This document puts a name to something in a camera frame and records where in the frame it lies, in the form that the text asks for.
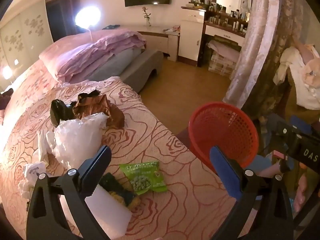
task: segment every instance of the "lamp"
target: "lamp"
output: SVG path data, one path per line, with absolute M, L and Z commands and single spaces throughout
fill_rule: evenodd
M 12 70 L 9 66 L 5 66 L 2 70 L 2 74 L 4 79 L 8 80 L 9 78 L 12 77 Z
M 92 39 L 91 30 L 89 29 L 89 27 L 95 26 L 99 22 L 100 17 L 101 17 L 100 10 L 95 6 L 87 6 L 81 9 L 76 15 L 76 19 L 75 19 L 76 25 L 81 28 L 89 30 L 91 41 L 93 41 L 93 39 Z

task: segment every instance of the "red plastic basket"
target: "red plastic basket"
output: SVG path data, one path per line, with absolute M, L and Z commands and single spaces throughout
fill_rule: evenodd
M 189 127 L 190 150 L 215 172 L 209 158 L 213 146 L 219 146 L 230 159 L 242 168 L 257 155 L 259 139 L 250 118 L 239 108 L 212 102 L 198 108 L 191 116 Z

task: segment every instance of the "white shirt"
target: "white shirt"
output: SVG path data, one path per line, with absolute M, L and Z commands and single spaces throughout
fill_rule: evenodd
M 316 57 L 319 57 L 313 47 L 312 52 Z M 273 82 L 276 85 L 284 82 L 289 67 L 297 91 L 297 105 L 309 110 L 320 110 L 320 89 L 310 87 L 302 81 L 301 71 L 304 66 L 300 52 L 295 47 L 286 49 L 280 58 L 280 66 L 273 78 Z

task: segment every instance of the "shelf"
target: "shelf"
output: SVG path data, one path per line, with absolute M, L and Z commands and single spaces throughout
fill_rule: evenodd
M 233 33 L 233 34 L 238 35 L 238 36 L 243 37 L 243 38 L 245 37 L 245 33 L 233 31 L 232 28 L 230 28 L 230 27 L 223 27 L 223 26 L 219 26 L 219 25 L 216 25 L 216 24 L 213 24 L 213 23 L 209 23 L 209 22 L 204 22 L 204 24 L 207 25 L 207 26 L 212 26 L 212 27 L 215 27 L 217 29 L 221 29 L 221 30 Z
M 199 11 L 199 12 L 207 12 L 205 9 L 198 9 L 194 7 L 186 7 L 186 6 L 181 6 L 182 9 L 188 9 L 188 10 L 194 10 L 194 11 Z
M 228 15 L 228 14 L 219 13 L 219 12 L 213 12 L 213 11 L 207 11 L 207 13 L 214 14 L 214 15 L 217 14 L 217 15 L 220 15 L 221 17 L 223 17 L 223 18 L 228 18 L 228 19 L 230 19 L 230 20 L 234 20 L 234 21 L 236 21 L 236 22 L 239 22 L 239 24 L 243 24 L 245 27 L 248 26 L 248 22 L 243 21 L 243 20 L 241 20 L 241 19 L 237 19 L 237 18 L 231 17 L 231 16 Z

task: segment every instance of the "pink blanket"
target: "pink blanket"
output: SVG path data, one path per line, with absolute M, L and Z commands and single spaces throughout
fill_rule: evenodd
M 45 49 L 39 58 L 58 82 L 69 82 L 73 75 L 92 73 L 105 60 L 129 48 L 140 48 L 145 40 L 138 32 L 127 29 L 100 30 L 66 36 Z

